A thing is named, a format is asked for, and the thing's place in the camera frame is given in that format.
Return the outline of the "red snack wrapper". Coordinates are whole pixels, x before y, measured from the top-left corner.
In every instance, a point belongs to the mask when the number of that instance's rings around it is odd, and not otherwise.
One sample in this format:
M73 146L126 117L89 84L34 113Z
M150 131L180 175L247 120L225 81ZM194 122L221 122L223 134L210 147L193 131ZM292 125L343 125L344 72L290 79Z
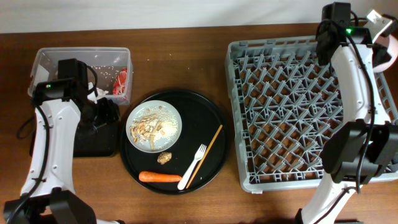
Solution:
M123 68L116 76L113 84L113 95L121 95L126 88L127 68Z

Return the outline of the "grey plate with food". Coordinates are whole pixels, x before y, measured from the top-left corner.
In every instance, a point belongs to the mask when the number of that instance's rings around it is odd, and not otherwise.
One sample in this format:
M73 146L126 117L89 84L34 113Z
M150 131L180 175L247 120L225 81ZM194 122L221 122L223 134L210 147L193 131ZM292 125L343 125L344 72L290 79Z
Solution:
M127 117L125 133L133 147L158 153L172 147L182 132L182 118L170 103L150 100L136 106Z

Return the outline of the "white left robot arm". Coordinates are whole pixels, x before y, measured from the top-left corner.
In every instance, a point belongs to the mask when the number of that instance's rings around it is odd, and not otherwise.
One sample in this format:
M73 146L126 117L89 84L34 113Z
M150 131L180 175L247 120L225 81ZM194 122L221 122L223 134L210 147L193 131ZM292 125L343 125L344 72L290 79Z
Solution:
M29 174L17 200L4 205L7 223L101 223L94 210L76 196L72 165L75 150L90 156L116 146L119 107L111 100L88 97L87 81L65 78L39 83L35 107L35 142Z

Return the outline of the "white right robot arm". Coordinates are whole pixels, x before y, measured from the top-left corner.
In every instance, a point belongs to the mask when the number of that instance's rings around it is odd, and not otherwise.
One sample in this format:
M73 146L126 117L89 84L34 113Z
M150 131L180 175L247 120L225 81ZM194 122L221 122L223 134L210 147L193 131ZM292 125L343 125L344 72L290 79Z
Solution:
M334 68L343 125L322 150L325 175L298 223L334 223L354 193L379 177L397 154L397 125L385 111L373 72L373 38L364 27L322 24L317 55Z

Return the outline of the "clear plastic waste bin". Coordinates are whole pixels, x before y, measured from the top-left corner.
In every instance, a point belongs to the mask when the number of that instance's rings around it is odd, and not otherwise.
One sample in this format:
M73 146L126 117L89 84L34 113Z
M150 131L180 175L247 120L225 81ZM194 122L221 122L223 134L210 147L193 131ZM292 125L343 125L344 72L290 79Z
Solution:
M40 82L57 78L58 61L75 58L86 63L97 74L97 88L109 91L102 98L112 100L118 105L129 105L131 99L133 65L131 53L124 47L49 47L37 52L30 77L28 95L33 92ZM113 95L113 84L116 76L127 68L126 88L123 94Z

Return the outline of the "grey dishwasher rack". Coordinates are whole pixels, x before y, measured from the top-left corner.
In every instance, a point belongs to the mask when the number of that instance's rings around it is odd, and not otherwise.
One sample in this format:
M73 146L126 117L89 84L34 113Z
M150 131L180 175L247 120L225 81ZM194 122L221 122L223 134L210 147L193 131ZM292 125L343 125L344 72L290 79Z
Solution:
M324 144L343 125L340 85L321 66L313 36L240 40L225 69L241 188L252 194L316 187ZM374 73L382 105L397 123L384 75Z

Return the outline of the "rectangular black tray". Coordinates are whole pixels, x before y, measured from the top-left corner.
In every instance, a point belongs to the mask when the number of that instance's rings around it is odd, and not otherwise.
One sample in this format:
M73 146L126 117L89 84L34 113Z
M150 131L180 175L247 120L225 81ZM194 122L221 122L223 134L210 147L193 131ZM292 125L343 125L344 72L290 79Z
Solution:
M115 153L120 121L100 128L97 134L79 137L85 103L60 99L32 102L37 122L33 156L48 161L53 156L109 157Z

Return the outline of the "crumpled white tissue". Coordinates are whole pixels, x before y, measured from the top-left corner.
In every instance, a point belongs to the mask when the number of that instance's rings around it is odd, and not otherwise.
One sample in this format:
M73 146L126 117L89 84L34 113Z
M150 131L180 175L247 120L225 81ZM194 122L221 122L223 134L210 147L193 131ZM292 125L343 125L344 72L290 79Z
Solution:
M103 96L107 95L109 93L109 91L106 90L102 90L100 88L97 88L96 90L93 90L88 96L87 98L94 102L97 103L97 101L102 98Z

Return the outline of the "orange carrot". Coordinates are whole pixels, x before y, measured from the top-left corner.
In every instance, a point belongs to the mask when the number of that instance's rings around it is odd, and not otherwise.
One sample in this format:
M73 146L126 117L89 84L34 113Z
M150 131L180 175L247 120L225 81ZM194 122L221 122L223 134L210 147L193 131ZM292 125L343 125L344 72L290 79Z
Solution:
M182 177L173 174L160 174L156 172L142 171L139 173L139 180L141 182L173 183L181 181Z

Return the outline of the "brown food scrap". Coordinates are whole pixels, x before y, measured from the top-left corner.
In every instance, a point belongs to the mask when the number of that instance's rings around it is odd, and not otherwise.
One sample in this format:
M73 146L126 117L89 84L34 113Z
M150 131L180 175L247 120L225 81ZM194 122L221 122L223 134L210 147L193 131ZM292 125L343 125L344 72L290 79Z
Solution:
M157 158L157 162L161 165L166 164L172 158L171 152L161 152Z

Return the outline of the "white plastic fork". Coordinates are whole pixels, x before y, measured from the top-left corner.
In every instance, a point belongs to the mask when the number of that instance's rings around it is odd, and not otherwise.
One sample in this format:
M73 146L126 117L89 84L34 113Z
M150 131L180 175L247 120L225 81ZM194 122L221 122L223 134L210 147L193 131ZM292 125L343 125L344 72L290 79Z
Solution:
M187 185L187 183L189 181L189 178L190 178L190 176L191 176L191 174L193 172L193 169L195 168L197 162L199 162L203 158L203 156L205 155L206 149L207 149L207 146L204 145L204 144L201 144L200 147L198 148L198 150L196 151L196 153L194 155L194 158L192 160L192 163L190 164L190 166L188 167L188 169L184 173L181 181L177 184L177 188L179 190L183 190L186 187L186 185Z

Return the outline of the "round black tray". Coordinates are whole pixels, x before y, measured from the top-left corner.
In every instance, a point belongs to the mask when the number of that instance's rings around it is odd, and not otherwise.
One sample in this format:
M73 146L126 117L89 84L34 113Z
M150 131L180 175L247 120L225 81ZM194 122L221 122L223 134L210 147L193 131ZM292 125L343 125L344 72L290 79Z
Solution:
M161 165L158 153L138 150L121 134L120 155L130 176L143 187L166 195L181 195L196 191L211 182L223 167L230 147L228 124L222 111L205 96L189 90L167 90L156 93L144 101L160 100L177 109L182 119L182 133L169 149L172 159ZM187 189L179 190L177 183L145 183L139 173L151 171L160 174L183 175L201 144L210 147L209 153Z

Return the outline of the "wooden chopstick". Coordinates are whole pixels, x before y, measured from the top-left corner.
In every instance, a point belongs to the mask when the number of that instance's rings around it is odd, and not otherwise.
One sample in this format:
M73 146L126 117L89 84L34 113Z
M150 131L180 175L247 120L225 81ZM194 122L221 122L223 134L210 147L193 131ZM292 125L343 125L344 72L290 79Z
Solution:
M223 125L221 124L221 125L219 126L217 132L216 132L215 135L213 136L213 139L211 140L209 146L208 146L207 149L205 150L205 153L204 153L202 159L199 161L199 163L198 163L198 165L196 166L196 168L195 168L193 174L191 175L191 177L190 177L190 179L189 179L189 181L188 181L188 183L187 183L187 185L186 185L186 189L188 189L189 186L191 185L191 183L193 182L193 180L194 180L194 178L195 178L197 172L199 171L201 165L203 164L203 161L205 160L205 158L206 158L206 156L208 155L210 149L211 149L212 146L214 145L214 142L216 141L216 139L217 139L217 137L218 137L218 135L219 135L219 133L221 132L222 129L223 129Z

